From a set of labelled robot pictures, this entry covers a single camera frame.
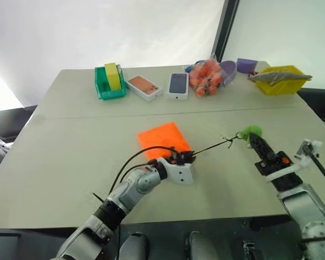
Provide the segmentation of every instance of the yellow sponge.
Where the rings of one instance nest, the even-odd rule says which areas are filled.
[[[119,74],[115,63],[105,64],[105,71],[110,89],[112,91],[121,89]]]

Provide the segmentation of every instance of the purple object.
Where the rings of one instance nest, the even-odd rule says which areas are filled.
[[[223,84],[227,86],[236,76],[236,63],[233,61],[223,61],[220,63],[220,67],[227,74],[223,80]]]
[[[237,59],[237,71],[242,73],[251,73],[255,70],[258,61],[247,60],[245,58]]]

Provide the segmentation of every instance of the green plastic basket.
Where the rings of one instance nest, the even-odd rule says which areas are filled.
[[[95,68],[95,88],[99,99],[116,99],[126,95],[126,82],[124,80],[123,71],[117,65],[119,73],[121,89],[111,90],[108,84],[105,67]]]

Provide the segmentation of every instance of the orange cloth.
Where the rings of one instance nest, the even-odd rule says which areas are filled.
[[[190,150],[188,143],[184,140],[183,135],[174,122],[139,133],[137,134],[137,137],[142,149],[162,145],[166,147],[174,147],[178,152]],[[152,149],[145,153],[148,160],[156,159],[158,157],[167,158],[171,156],[171,152],[164,149]]]

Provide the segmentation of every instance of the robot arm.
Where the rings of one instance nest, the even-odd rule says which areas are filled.
[[[275,186],[278,199],[301,229],[305,258],[325,259],[325,205],[295,173],[309,165],[311,153],[317,155],[321,143],[305,140],[295,155],[300,160],[298,164],[293,164],[282,151],[274,153],[258,135],[250,134],[250,144],[261,158],[255,166]]]
[[[109,194],[102,205],[60,247],[58,258],[95,260],[113,237],[121,221],[140,199],[162,180],[188,185],[193,183],[191,164],[170,164],[159,158],[154,166],[136,168]]]

